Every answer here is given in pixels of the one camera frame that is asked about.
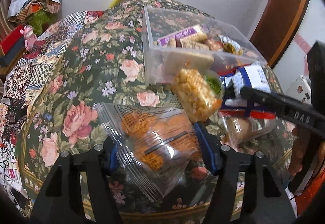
pink toy figurine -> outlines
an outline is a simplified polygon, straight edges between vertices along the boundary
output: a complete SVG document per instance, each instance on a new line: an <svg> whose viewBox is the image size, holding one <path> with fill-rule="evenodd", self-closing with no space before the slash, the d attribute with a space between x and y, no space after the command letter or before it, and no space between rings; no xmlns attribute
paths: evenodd
<svg viewBox="0 0 325 224"><path fill-rule="evenodd" d="M30 52L36 41L36 35L33 32L33 27L30 25L25 26L24 30L20 30L20 33L24 35L26 51Z"/></svg>

silver bolt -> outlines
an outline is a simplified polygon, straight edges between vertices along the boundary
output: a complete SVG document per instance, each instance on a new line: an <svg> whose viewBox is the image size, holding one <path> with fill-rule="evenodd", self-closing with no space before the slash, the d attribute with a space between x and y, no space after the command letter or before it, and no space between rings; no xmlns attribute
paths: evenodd
<svg viewBox="0 0 325 224"><path fill-rule="evenodd" d="M228 152L230 150L230 147L228 145L224 144L221 146L221 149L225 152Z"/></svg>
<svg viewBox="0 0 325 224"><path fill-rule="evenodd" d="M95 150L96 151L101 151L101 150L103 150L103 148L104 148L104 146L102 144L95 145Z"/></svg>
<svg viewBox="0 0 325 224"><path fill-rule="evenodd" d="M66 157L68 157L69 154L70 154L70 153L69 153L68 151L63 151L63 152L61 153L61 156L62 156L63 158L66 158Z"/></svg>
<svg viewBox="0 0 325 224"><path fill-rule="evenodd" d="M262 157L264 156L264 154L263 154L261 151L257 151L257 152L256 152L256 156L257 156L258 158L262 158Z"/></svg>

clear plastic box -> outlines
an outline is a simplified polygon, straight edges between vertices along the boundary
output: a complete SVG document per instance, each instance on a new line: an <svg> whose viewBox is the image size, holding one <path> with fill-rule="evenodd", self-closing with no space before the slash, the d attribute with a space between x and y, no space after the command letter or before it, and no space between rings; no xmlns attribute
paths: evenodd
<svg viewBox="0 0 325 224"><path fill-rule="evenodd" d="M236 41L242 46L243 55L155 45L159 38L197 24L207 26L212 35L221 34ZM171 83L177 70L188 65L189 67L193 65L201 72L207 71L209 69L206 69L205 60L213 61L210 70L217 73L224 73L234 67L251 64L254 61L259 61L262 65L267 64L255 46L235 26L190 12L145 6L142 20L142 43L146 85Z"/></svg>

floral tablecloth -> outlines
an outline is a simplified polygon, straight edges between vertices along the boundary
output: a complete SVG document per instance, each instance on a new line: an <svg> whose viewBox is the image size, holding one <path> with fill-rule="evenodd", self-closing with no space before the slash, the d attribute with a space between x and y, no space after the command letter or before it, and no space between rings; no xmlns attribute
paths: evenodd
<svg viewBox="0 0 325 224"><path fill-rule="evenodd" d="M171 0L134 0L104 12L96 22L87 24L73 37L60 58L46 86L36 99L22 130L18 159L23 183L34 200L51 165L64 150L85 152L107 137L101 128L94 104L161 106L172 95L168 86L144 85L141 40L144 5L207 14ZM175 30L174 21L161 18ZM276 77L264 67L272 90L280 93ZM207 129L222 137L217 114L210 117ZM289 123L278 119L269 134L238 146L238 151L264 152L283 181L288 180L294 137ZM109 187L125 223L202 223L217 178L202 160L191 161L178 184L162 201L150 202L118 169L109 178ZM93 219L87 178L82 174L82 199L86 217ZM233 218L242 205L244 175L238 177Z"/></svg>

orange fabric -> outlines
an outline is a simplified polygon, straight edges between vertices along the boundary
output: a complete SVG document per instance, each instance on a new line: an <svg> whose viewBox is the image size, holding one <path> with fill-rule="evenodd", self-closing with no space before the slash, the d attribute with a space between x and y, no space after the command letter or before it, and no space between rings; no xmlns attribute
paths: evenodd
<svg viewBox="0 0 325 224"><path fill-rule="evenodd" d="M312 184L300 196L295 198L298 215L301 215L306 210L324 181L325 173L323 172L322 175L314 179Z"/></svg>

